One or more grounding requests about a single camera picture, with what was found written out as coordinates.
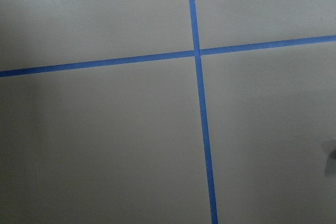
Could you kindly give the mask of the red strawberry on table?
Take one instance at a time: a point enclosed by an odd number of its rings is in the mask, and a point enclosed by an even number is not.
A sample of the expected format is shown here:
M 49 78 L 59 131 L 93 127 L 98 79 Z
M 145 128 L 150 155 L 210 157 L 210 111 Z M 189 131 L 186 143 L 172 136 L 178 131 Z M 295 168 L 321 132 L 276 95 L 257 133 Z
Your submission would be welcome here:
M 330 158 L 336 160 L 336 150 L 333 150 L 333 151 L 330 153 Z

